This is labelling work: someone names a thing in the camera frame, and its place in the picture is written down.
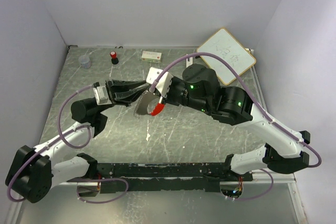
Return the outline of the red handled metal keyring holder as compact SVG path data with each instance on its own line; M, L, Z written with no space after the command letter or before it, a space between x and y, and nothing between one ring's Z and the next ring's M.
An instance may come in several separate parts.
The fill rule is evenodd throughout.
M150 103L154 100L158 100L155 107L149 110ZM139 98L138 103L134 110L135 116L150 115L156 116L163 111L165 107L164 97L160 94L155 94L146 90Z

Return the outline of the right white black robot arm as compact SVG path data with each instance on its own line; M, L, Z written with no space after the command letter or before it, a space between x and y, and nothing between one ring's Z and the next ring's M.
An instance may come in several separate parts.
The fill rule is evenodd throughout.
M223 176L230 181L251 170L269 168L280 174L291 174L309 166L309 154L303 146L268 121L256 102L240 87L221 86L215 71L192 64L183 78L166 72L156 85L166 103L202 111L212 119L253 133L265 144L253 151L226 158Z

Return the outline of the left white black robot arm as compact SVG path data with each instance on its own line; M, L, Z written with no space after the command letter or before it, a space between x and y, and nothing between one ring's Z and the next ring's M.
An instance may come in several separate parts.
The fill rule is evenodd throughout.
M93 157L80 153L68 161L62 159L71 149L82 149L105 128L107 116L103 111L116 105L130 106L148 88L146 81L108 80L105 85L94 83L70 95L61 105L65 106L75 96L93 90L94 97L78 100L71 105L74 124L65 131L57 122L58 134L34 147L19 148L7 174L7 198L12 202L27 200L36 203L55 186L75 178L93 181L98 175L98 162Z

